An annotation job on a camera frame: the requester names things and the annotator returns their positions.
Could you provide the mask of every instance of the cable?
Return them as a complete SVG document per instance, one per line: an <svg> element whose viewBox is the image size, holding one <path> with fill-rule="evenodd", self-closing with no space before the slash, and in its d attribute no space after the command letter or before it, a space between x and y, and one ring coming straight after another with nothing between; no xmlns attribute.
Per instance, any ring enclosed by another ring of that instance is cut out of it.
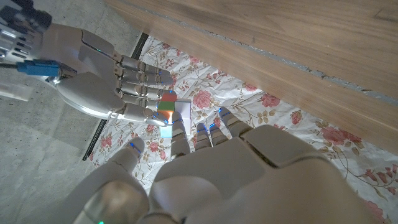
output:
<svg viewBox="0 0 398 224"><path fill-rule="evenodd" d="M14 69L17 69L18 66L14 65L14 64L0 63L0 68L14 68Z"/></svg>

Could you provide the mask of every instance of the wooden surface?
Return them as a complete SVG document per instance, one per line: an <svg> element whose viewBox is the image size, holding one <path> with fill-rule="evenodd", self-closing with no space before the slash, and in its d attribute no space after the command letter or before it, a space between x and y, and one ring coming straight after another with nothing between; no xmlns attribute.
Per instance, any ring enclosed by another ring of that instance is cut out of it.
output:
<svg viewBox="0 0 398 224"><path fill-rule="evenodd" d="M398 107L121 1L107 3L143 32L398 154Z"/></svg>
<svg viewBox="0 0 398 224"><path fill-rule="evenodd" d="M126 2L398 98L397 0Z"/></svg>

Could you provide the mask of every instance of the concrete floor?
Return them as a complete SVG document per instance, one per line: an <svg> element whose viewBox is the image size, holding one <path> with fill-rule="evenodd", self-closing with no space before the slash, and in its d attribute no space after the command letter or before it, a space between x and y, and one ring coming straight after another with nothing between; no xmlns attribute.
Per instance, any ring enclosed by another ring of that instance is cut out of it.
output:
<svg viewBox="0 0 398 224"><path fill-rule="evenodd" d="M141 32L98 0L35 0L53 22L93 32L131 55ZM0 99L0 223L48 223L62 199L94 168L81 159L99 123L40 81L0 69L0 82L34 88L28 102Z"/></svg>

